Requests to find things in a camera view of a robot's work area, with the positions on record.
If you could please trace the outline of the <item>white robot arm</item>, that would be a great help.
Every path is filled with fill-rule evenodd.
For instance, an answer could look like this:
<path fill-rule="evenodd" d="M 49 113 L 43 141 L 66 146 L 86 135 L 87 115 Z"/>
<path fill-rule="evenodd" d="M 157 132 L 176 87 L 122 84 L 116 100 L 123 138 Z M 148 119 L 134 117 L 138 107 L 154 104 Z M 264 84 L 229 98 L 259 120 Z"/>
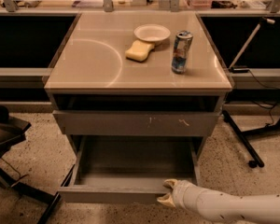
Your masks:
<path fill-rule="evenodd" d="M 176 179 L 165 180 L 164 186 L 170 191 L 157 199 L 159 203 L 195 212 L 212 222 L 280 224 L 280 194 L 235 196 Z"/>

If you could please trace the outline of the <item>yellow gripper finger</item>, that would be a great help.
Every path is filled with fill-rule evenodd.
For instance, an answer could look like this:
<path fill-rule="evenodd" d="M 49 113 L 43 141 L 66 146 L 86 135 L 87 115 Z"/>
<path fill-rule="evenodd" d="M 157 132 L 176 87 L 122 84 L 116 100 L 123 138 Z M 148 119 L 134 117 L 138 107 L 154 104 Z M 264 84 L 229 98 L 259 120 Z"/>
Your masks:
<path fill-rule="evenodd" d="M 163 185 L 168 189 L 173 189 L 177 185 L 177 179 L 166 179 Z"/>
<path fill-rule="evenodd" d="M 158 197 L 157 201 L 164 206 L 175 208 L 175 203 L 171 193 L 166 193 L 165 195 Z"/>

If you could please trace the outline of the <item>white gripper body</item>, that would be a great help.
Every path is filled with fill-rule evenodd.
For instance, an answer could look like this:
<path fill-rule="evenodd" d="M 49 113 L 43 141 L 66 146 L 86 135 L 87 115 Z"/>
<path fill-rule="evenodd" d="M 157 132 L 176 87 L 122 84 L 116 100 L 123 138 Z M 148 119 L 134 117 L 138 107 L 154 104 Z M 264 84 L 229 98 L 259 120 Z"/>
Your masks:
<path fill-rule="evenodd" d="M 186 180 L 177 180 L 174 183 L 172 197 L 177 208 L 196 210 L 198 187 Z"/>

